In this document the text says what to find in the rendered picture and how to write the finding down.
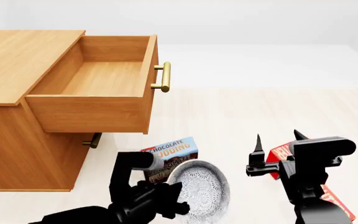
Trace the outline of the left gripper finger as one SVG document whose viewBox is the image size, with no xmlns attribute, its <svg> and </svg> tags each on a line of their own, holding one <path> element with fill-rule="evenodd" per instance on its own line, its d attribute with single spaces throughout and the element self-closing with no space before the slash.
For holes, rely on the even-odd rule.
<svg viewBox="0 0 358 224">
<path fill-rule="evenodd" d="M 163 217 L 173 220 L 176 217 L 176 214 L 179 215 L 186 215 L 190 211 L 190 206 L 187 202 L 183 203 L 171 203 L 170 205 L 167 205 L 163 209 Z"/>
<path fill-rule="evenodd" d="M 166 182 L 155 184 L 155 189 L 159 197 L 178 198 L 183 185 L 181 182 L 168 184 Z"/>
</svg>

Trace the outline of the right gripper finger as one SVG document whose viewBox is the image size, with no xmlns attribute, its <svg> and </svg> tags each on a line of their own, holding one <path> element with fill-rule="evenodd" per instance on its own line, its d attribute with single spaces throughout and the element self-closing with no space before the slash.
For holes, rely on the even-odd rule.
<svg viewBox="0 0 358 224">
<path fill-rule="evenodd" d="M 249 154 L 249 165 L 261 166 L 262 164 L 265 164 L 265 153 L 262 149 L 262 142 L 258 134 L 255 149 Z"/>
<path fill-rule="evenodd" d="M 298 130 L 293 130 L 293 134 L 295 136 L 295 139 L 297 141 L 302 141 L 302 140 L 306 140 L 309 139 L 308 137 L 306 137 L 304 134 L 301 134 Z"/>
</svg>

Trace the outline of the open wooden drawer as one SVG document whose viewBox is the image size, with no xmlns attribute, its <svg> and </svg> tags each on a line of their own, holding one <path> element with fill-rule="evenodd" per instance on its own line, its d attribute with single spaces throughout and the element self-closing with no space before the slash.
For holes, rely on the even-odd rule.
<svg viewBox="0 0 358 224">
<path fill-rule="evenodd" d="M 48 133 L 149 131 L 157 37 L 86 35 L 25 100 Z"/>
</svg>

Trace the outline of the wooden cabinet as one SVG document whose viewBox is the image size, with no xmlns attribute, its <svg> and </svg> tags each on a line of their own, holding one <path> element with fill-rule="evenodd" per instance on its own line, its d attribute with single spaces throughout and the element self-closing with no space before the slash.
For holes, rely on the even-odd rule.
<svg viewBox="0 0 358 224">
<path fill-rule="evenodd" d="M 25 97 L 85 34 L 0 30 L 0 192 L 68 192 L 90 133 L 46 133 Z"/>
</svg>

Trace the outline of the red food box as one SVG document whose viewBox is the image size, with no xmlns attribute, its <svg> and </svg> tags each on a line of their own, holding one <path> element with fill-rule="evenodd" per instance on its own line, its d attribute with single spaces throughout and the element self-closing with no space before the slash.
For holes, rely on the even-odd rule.
<svg viewBox="0 0 358 224">
<path fill-rule="evenodd" d="M 266 162 L 279 162 L 282 160 L 286 160 L 288 156 L 292 155 L 289 149 L 289 144 L 290 143 L 286 143 L 284 145 L 271 149 L 267 156 Z M 348 216 L 352 224 L 352 222 L 356 219 L 356 216 L 336 197 L 336 195 L 328 188 L 328 186 L 323 184 L 321 185 L 321 187 L 324 192 L 324 194 L 321 196 L 321 199 L 331 202 L 341 208 Z"/>
</svg>

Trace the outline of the chocolate pudding box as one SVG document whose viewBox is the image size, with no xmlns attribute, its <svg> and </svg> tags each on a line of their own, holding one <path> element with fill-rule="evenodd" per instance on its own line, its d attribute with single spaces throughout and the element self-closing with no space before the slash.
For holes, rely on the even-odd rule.
<svg viewBox="0 0 358 224">
<path fill-rule="evenodd" d="M 164 161 L 162 169 L 144 171 L 145 180 L 155 184 L 166 182 L 172 171 L 180 164 L 198 158 L 198 147 L 193 137 L 142 149 L 141 152 L 150 152 Z"/>
</svg>

